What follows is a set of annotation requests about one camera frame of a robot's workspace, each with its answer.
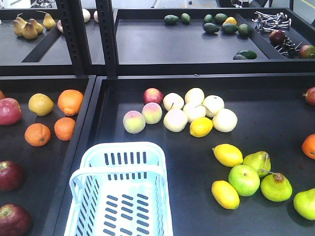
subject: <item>plastic basket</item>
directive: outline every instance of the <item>plastic basket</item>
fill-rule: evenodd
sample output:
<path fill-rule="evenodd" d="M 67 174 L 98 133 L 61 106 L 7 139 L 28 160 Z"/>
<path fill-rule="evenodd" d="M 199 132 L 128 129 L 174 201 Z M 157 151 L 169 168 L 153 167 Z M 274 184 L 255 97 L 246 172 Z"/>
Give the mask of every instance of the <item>plastic basket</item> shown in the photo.
<path fill-rule="evenodd" d="M 165 156 L 150 142 L 88 149 L 70 178 L 65 236 L 172 236 Z"/>

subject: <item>yellow pear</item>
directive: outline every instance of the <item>yellow pear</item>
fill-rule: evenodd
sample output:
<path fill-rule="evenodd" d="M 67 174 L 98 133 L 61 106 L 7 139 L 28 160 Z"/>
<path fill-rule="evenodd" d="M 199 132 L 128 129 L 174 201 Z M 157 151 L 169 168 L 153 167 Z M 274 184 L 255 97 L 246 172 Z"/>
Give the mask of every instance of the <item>yellow pear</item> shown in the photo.
<path fill-rule="evenodd" d="M 37 22 L 35 19 L 30 19 L 30 23 L 33 25 L 34 29 L 38 34 L 43 33 L 44 27 L 41 23 Z"/>
<path fill-rule="evenodd" d="M 23 37 L 26 39 L 37 38 L 37 31 L 34 29 L 34 26 L 31 23 L 26 23 L 26 25 L 24 26 Z"/>
<path fill-rule="evenodd" d="M 14 33 L 16 36 L 21 37 L 23 35 L 23 26 L 22 24 L 17 21 L 13 20 L 13 26 L 14 26 Z"/>

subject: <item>pear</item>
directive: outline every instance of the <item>pear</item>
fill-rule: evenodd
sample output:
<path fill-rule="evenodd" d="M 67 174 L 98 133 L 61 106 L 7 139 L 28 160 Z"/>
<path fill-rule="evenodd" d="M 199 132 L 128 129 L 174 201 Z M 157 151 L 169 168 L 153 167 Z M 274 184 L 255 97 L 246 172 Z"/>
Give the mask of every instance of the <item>pear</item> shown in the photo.
<path fill-rule="evenodd" d="M 293 199 L 293 206 L 304 218 L 315 220 L 315 188 L 297 193 Z"/>
<path fill-rule="evenodd" d="M 17 17 L 15 18 L 17 21 L 19 21 L 22 25 L 22 27 L 24 28 L 24 26 L 26 25 L 26 21 L 22 18 L 22 17 L 19 17 L 19 15 L 21 14 L 18 14 Z"/>
<path fill-rule="evenodd" d="M 37 31 L 34 29 L 34 26 L 31 23 L 26 23 L 26 25 L 24 26 L 23 37 L 26 39 L 37 38 Z"/>
<path fill-rule="evenodd" d="M 45 13 L 43 25 L 46 29 L 51 30 L 56 25 L 56 22 L 53 19 L 53 17 L 45 11 L 38 11 L 38 12 Z"/>
<path fill-rule="evenodd" d="M 30 19 L 30 23 L 33 25 L 34 29 L 38 34 L 43 33 L 44 27 L 41 23 L 37 22 L 35 19 Z"/>
<path fill-rule="evenodd" d="M 273 202 L 289 199 L 292 195 L 289 180 L 281 173 L 268 172 L 270 175 L 267 175 L 260 183 L 260 190 L 264 197 Z"/>
<path fill-rule="evenodd" d="M 243 164 L 253 167 L 257 171 L 259 177 L 268 175 L 267 171 L 271 170 L 270 157 L 265 151 L 258 151 L 247 155 L 244 158 Z"/>
<path fill-rule="evenodd" d="M 23 35 L 23 26 L 18 20 L 13 20 L 14 33 L 16 36 L 21 37 Z"/>

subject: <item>green fruit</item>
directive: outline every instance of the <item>green fruit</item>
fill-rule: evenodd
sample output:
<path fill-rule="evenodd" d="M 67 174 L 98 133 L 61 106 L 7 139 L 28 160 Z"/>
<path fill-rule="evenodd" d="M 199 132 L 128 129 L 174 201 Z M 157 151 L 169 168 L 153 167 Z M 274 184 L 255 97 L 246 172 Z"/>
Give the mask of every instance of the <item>green fruit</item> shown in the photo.
<path fill-rule="evenodd" d="M 187 13 L 183 13 L 183 14 L 181 15 L 181 21 L 182 21 L 184 24 L 188 25 L 188 24 L 191 22 L 190 15 L 188 15 Z"/>
<path fill-rule="evenodd" d="M 247 60 L 248 58 L 246 56 L 243 56 L 242 54 L 236 54 L 233 57 L 233 60 Z"/>
<path fill-rule="evenodd" d="M 174 15 L 167 15 L 164 17 L 164 21 L 167 25 L 174 25 L 178 22 L 179 18 L 178 16 Z"/>
<path fill-rule="evenodd" d="M 244 158 L 243 164 L 253 167 L 258 173 L 259 177 L 268 175 L 268 171 L 271 170 L 269 154 L 265 151 L 258 151 L 247 155 Z"/>
<path fill-rule="evenodd" d="M 238 26 L 238 33 L 242 37 L 250 36 L 251 32 L 252 32 L 252 28 L 248 24 L 240 24 Z"/>
<path fill-rule="evenodd" d="M 225 23 L 222 25 L 222 31 L 224 33 L 232 34 L 235 33 L 238 29 L 238 26 L 232 23 Z"/>
<path fill-rule="evenodd" d="M 203 25 L 203 29 L 207 32 L 207 33 L 215 33 L 218 32 L 220 30 L 220 27 L 213 24 L 213 23 L 205 23 Z"/>
<path fill-rule="evenodd" d="M 211 23 L 213 20 L 213 16 L 208 14 L 205 16 L 204 20 L 205 20 L 205 23 Z"/>
<path fill-rule="evenodd" d="M 236 54 L 241 54 L 243 56 L 246 56 L 248 59 L 255 59 L 257 57 L 256 52 L 252 50 L 240 50 Z"/>
<path fill-rule="evenodd" d="M 293 199 L 295 210 L 308 220 L 315 220 L 315 188 L 299 192 Z"/>
<path fill-rule="evenodd" d="M 215 20 L 218 24 L 223 24 L 226 19 L 227 15 L 223 13 L 218 13 L 217 15 L 215 15 Z"/>
<path fill-rule="evenodd" d="M 238 195 L 243 197 L 253 195 L 260 185 L 256 170 L 247 165 L 234 166 L 228 174 L 228 182 L 235 188 Z"/>
<path fill-rule="evenodd" d="M 272 173 L 260 183 L 261 193 L 273 202 L 288 200 L 292 195 L 292 186 L 289 180 L 281 173 Z"/>

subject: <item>lemon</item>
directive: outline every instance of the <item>lemon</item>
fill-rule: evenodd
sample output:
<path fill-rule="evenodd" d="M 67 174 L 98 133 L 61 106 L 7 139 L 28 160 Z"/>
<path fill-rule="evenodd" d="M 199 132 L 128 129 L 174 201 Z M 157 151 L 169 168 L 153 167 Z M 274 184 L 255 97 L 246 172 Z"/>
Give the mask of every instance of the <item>lemon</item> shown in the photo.
<path fill-rule="evenodd" d="M 226 23 L 231 23 L 231 24 L 234 24 L 234 25 L 237 25 L 237 21 L 234 17 L 228 17 L 223 24 L 226 24 Z"/>
<path fill-rule="evenodd" d="M 216 159 L 225 166 L 234 167 L 243 163 L 242 152 L 231 144 L 219 144 L 212 151 Z"/>
<path fill-rule="evenodd" d="M 240 197 L 231 184 L 224 180 L 214 181 L 211 192 L 217 202 L 225 209 L 236 209 L 240 204 Z"/>
<path fill-rule="evenodd" d="M 213 127 L 212 120 L 210 120 L 207 117 L 200 117 L 194 119 L 190 123 L 189 132 L 194 137 L 201 138 L 209 134 L 210 131 L 212 130 L 212 127 Z"/>
<path fill-rule="evenodd" d="M 29 110 L 40 117 L 49 114 L 53 108 L 54 102 L 42 93 L 36 93 L 29 99 Z"/>

